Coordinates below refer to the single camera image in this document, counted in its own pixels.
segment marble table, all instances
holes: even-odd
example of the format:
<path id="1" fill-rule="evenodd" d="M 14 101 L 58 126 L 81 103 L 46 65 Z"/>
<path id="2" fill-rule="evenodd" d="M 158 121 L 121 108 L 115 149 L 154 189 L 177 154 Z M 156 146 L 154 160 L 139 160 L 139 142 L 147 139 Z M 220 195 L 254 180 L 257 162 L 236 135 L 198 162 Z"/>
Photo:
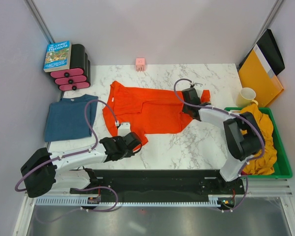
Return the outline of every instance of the marble table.
<path id="1" fill-rule="evenodd" d="M 188 78 L 197 85 L 198 94 L 209 89 L 211 102 L 218 108 L 235 106 L 241 89 L 234 64 L 175 64 L 147 65 L 145 72 L 136 72 L 133 65 L 92 66 L 89 88 L 67 91 L 65 98 L 96 95 L 107 101 L 110 84 L 117 80 L 126 87 L 173 90 L 174 82 Z M 177 89 L 189 87 L 181 82 Z M 103 105 L 97 106 L 94 130 L 99 139 L 110 137 L 102 116 Z M 220 169 L 226 161 L 226 143 L 219 128 L 205 122 L 193 120 L 178 134 L 147 135 L 148 143 L 131 158 L 120 161 L 88 165 L 93 169 Z M 70 150 L 94 143 L 94 137 L 51 142 L 49 151 Z"/>

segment green basket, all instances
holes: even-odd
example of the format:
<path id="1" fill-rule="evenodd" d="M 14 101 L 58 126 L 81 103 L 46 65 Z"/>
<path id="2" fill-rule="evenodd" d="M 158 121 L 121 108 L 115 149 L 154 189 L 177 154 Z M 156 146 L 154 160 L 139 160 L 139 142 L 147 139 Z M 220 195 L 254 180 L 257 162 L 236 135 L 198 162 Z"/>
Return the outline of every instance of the green basket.
<path id="1" fill-rule="evenodd" d="M 230 110 L 241 110 L 242 108 L 240 107 L 226 107 L 226 111 Z M 274 148 L 277 150 L 277 161 L 273 165 L 274 167 L 274 173 L 268 176 L 249 176 L 249 178 L 292 178 L 293 173 L 292 169 L 289 163 L 289 160 L 287 159 L 283 143 L 279 134 L 279 131 L 276 127 L 275 120 L 273 117 L 273 114 L 271 112 L 271 109 L 268 107 L 261 107 L 259 108 L 259 111 L 261 111 L 264 114 L 269 115 L 272 123 L 273 123 L 273 143 L 274 143 Z"/>

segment gray wall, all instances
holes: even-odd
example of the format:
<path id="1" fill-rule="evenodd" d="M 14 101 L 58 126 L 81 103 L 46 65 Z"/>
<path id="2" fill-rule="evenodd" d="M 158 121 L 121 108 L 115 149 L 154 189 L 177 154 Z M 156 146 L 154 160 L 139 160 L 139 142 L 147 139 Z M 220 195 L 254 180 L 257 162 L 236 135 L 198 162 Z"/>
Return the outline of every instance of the gray wall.
<path id="1" fill-rule="evenodd" d="M 43 73 L 47 41 L 22 0 L 0 1 L 0 236 L 11 235 L 23 193 L 20 167 L 45 145 L 48 106 L 59 90 Z"/>
<path id="2" fill-rule="evenodd" d="M 285 63 L 278 76 L 285 91 L 271 109 L 294 173 L 289 182 L 295 197 L 295 0 L 285 1 L 270 28 Z"/>
<path id="3" fill-rule="evenodd" d="M 33 1 L 55 41 L 82 43 L 96 65 L 134 64 L 137 57 L 148 64 L 239 63 L 276 2 Z"/>

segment yellow cloth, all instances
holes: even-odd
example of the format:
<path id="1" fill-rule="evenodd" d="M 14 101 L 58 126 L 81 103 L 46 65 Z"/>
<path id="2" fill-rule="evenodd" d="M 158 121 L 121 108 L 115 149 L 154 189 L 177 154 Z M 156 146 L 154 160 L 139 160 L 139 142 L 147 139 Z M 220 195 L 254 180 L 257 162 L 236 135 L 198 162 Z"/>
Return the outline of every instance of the yellow cloth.
<path id="1" fill-rule="evenodd" d="M 262 158 L 250 161 L 250 164 L 245 166 L 243 171 L 248 175 L 270 175 L 274 173 L 273 165 L 276 162 L 277 151 L 273 145 L 273 124 L 267 114 L 259 111 L 258 106 L 254 103 L 243 108 L 240 113 L 250 112 L 253 114 L 261 132 L 265 139 L 265 154 Z"/>

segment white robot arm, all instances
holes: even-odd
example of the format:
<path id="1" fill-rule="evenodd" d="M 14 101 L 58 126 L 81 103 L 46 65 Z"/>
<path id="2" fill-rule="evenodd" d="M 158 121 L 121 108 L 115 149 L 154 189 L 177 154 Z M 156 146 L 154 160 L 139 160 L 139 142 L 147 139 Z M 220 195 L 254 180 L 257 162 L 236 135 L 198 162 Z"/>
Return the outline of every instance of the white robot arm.
<path id="1" fill-rule="evenodd" d="M 261 137 L 262 134 L 252 114 L 244 113 L 241 116 L 254 126 L 254 130 L 228 113 L 210 109 L 210 104 L 200 104 L 194 88 L 183 90 L 182 95 L 186 103 L 206 107 L 203 109 L 184 105 L 183 112 L 193 119 L 211 123 L 225 131 L 228 156 L 226 163 L 220 169 L 221 179 L 230 182 L 240 177 L 240 172 L 249 159 L 262 148 L 255 131 Z M 242 130 L 246 130 L 247 134 L 243 135 Z M 140 151 L 141 148 L 133 151 L 139 145 L 142 145 L 140 138 L 131 132 L 130 124 L 125 122 L 118 128 L 118 136 L 100 140 L 95 148 L 88 146 L 52 153 L 48 153 L 46 148 L 41 148 L 21 168 L 28 196 L 39 197 L 51 189 L 84 189 L 90 184 L 90 177 L 84 170 L 72 171 L 73 169 L 131 157 Z"/>

